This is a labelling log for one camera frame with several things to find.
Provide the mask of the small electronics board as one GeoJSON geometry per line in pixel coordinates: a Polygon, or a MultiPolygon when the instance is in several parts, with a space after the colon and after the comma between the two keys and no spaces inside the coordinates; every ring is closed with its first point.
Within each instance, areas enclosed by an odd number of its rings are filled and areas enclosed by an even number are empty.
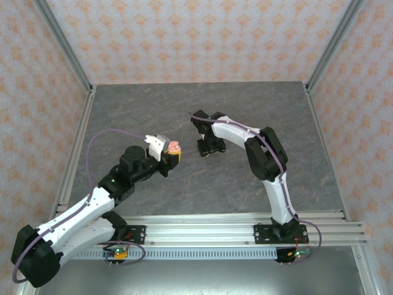
{"type": "Polygon", "coordinates": [[[302,250],[294,250],[294,251],[289,251],[287,253],[287,256],[289,258],[303,258],[306,256],[309,256],[311,254],[311,249],[306,248],[302,250]]]}
{"type": "Polygon", "coordinates": [[[103,251],[105,260],[111,263],[123,263],[128,257],[128,247],[125,245],[108,245],[103,251]]]}

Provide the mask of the grey metal panel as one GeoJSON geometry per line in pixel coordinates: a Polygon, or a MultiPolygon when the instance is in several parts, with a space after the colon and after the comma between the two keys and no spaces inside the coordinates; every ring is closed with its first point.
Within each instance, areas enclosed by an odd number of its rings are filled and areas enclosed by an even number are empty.
{"type": "Polygon", "coordinates": [[[37,295],[365,295],[353,262],[143,261],[108,267],[72,261],[37,295]]]}

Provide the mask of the aluminium table side rail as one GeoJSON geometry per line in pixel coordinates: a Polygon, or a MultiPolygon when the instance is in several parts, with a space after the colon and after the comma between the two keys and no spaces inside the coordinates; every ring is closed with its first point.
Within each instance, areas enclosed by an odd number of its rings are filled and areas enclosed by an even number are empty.
{"type": "Polygon", "coordinates": [[[311,95],[311,90],[308,87],[308,85],[303,84],[303,86],[304,86],[304,89],[305,89],[305,95],[307,97],[307,100],[308,100],[308,103],[309,103],[309,106],[310,106],[310,109],[311,109],[311,112],[312,112],[312,115],[313,115],[313,118],[314,118],[314,121],[315,121],[315,124],[316,124],[316,128],[317,128],[319,137],[321,139],[322,147],[323,147],[324,152],[325,152],[325,157],[327,159],[327,162],[328,162],[328,165],[329,165],[332,177],[334,179],[335,185],[336,185],[336,187],[338,189],[338,193],[339,193],[341,202],[343,204],[344,217],[345,217],[345,219],[347,221],[352,221],[351,215],[349,214],[348,206],[346,205],[345,199],[343,198],[343,195],[342,195],[342,189],[341,189],[341,186],[339,184],[335,168],[332,165],[332,161],[331,161],[330,154],[329,154],[326,142],[325,142],[325,138],[324,138],[324,134],[323,134],[323,131],[322,131],[322,128],[321,128],[321,124],[320,124],[319,118],[317,116],[316,107],[315,107],[315,104],[314,104],[314,101],[313,101],[313,98],[312,98],[312,95],[311,95]]]}
{"type": "Polygon", "coordinates": [[[91,108],[93,105],[93,100],[95,97],[97,85],[93,84],[91,89],[88,90],[84,107],[82,113],[79,117],[79,122],[74,135],[74,141],[72,148],[69,153],[68,162],[64,170],[61,182],[56,193],[56,197],[53,201],[53,205],[49,214],[49,219],[53,219],[58,212],[58,207],[63,204],[67,205],[72,191],[72,186],[74,183],[74,178],[78,166],[78,161],[80,158],[80,153],[82,150],[85,132],[88,125],[88,120],[91,113],[91,108]]]}

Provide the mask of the aluminium base rail beam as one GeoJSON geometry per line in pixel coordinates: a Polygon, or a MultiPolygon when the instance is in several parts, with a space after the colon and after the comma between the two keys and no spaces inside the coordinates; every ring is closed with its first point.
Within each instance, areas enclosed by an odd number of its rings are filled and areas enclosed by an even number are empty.
{"type": "MultiPolygon", "coordinates": [[[[368,238],[361,222],[347,221],[341,211],[302,212],[300,219],[308,231],[309,246],[366,245],[368,238]]],[[[129,226],[146,226],[147,247],[216,247],[256,245],[254,225],[272,224],[268,213],[227,213],[127,216],[129,226]]]]}

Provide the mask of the aluminium frame post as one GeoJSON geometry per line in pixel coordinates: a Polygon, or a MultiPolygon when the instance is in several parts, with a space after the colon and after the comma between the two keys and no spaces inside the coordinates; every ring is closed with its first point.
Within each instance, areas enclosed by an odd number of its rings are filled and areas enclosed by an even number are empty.
{"type": "Polygon", "coordinates": [[[60,46],[60,49],[64,53],[65,58],[67,59],[69,65],[74,71],[74,74],[76,75],[82,87],[88,93],[94,91],[95,86],[89,81],[87,74],[85,73],[82,65],[80,64],[77,55],[72,49],[64,31],[62,30],[58,20],[56,19],[55,14],[52,12],[47,0],[33,0],[33,3],[36,5],[38,11],[41,13],[42,18],[48,25],[49,30],[51,31],[57,44],[60,46]]]}
{"type": "Polygon", "coordinates": [[[309,80],[305,84],[306,93],[311,93],[317,86],[320,78],[324,71],[327,69],[331,59],[335,52],[338,50],[343,38],[345,37],[347,30],[351,26],[352,22],[357,17],[360,8],[362,7],[365,0],[351,0],[348,8],[345,10],[341,20],[339,21],[336,29],[334,30],[332,37],[330,38],[322,56],[320,57],[314,71],[312,72],[309,80]]]}

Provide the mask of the aluminium lower frame rail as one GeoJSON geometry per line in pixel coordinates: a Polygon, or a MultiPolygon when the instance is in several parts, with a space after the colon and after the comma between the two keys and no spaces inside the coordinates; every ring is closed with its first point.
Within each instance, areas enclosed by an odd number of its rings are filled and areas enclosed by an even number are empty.
{"type": "Polygon", "coordinates": [[[370,247],[352,246],[351,248],[365,295],[384,295],[370,247]]]}
{"type": "Polygon", "coordinates": [[[36,295],[36,288],[28,282],[18,284],[15,295],[36,295]]]}

